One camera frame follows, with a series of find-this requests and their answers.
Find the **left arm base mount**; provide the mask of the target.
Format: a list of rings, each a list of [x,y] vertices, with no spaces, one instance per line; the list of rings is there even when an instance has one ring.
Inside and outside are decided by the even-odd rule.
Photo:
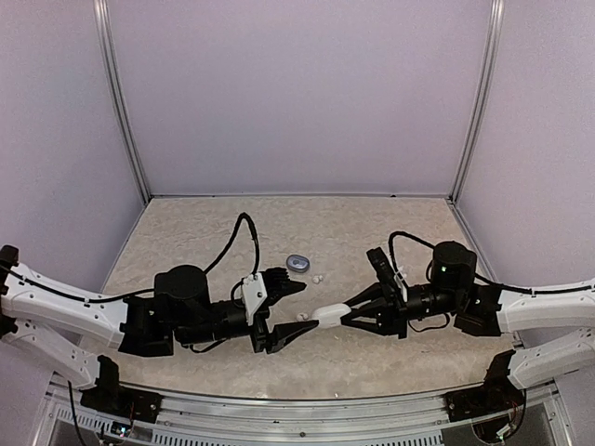
[[[99,375],[93,387],[81,391],[81,404],[102,413],[154,424],[163,396],[120,384],[119,367],[110,358],[98,356]]]

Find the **white earbud charging case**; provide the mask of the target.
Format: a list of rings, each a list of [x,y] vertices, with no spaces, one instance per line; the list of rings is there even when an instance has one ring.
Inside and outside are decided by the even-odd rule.
[[[351,308],[348,305],[338,303],[317,308],[312,312],[311,319],[318,322],[319,328],[329,329],[340,326],[342,324],[341,319],[350,312]]]

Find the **purple earbud charging case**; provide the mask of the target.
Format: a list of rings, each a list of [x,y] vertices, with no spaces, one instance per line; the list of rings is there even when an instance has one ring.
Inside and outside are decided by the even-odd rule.
[[[288,256],[285,264],[289,270],[296,273],[306,273],[311,268],[311,262],[308,258],[296,254]]]

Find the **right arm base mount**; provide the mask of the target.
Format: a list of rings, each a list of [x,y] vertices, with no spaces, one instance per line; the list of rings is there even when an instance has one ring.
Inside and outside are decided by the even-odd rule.
[[[497,354],[478,386],[444,395],[450,422],[499,413],[512,409],[514,404],[521,406],[526,402],[526,390],[516,388],[509,379],[509,364],[514,353],[514,350],[508,350]]]

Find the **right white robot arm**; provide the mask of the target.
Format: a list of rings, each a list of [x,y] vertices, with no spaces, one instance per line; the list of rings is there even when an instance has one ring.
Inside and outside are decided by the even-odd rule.
[[[509,350],[494,357],[489,380],[475,402],[497,411],[517,389],[542,384],[594,363],[594,282],[520,288],[489,282],[476,272],[477,256],[461,243],[433,246],[428,280],[408,285],[392,251],[367,252],[377,282],[346,302],[344,326],[404,338],[412,320],[443,315],[461,332],[498,337],[536,328],[571,328],[571,333],[540,346]]]

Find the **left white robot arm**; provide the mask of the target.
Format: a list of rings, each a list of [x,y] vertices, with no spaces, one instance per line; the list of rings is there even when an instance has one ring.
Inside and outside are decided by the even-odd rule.
[[[175,346],[204,354],[240,337],[249,338],[255,352],[275,353],[319,324],[269,327],[271,307],[306,287],[283,268],[253,272],[234,285],[231,299],[213,302],[205,272],[192,265],[157,274],[151,289],[94,295],[37,273],[19,254],[11,245],[1,249],[2,342],[35,356],[73,387],[93,388],[95,400],[110,413],[130,403],[117,364],[78,347],[65,332],[123,354],[161,358],[173,355]]]

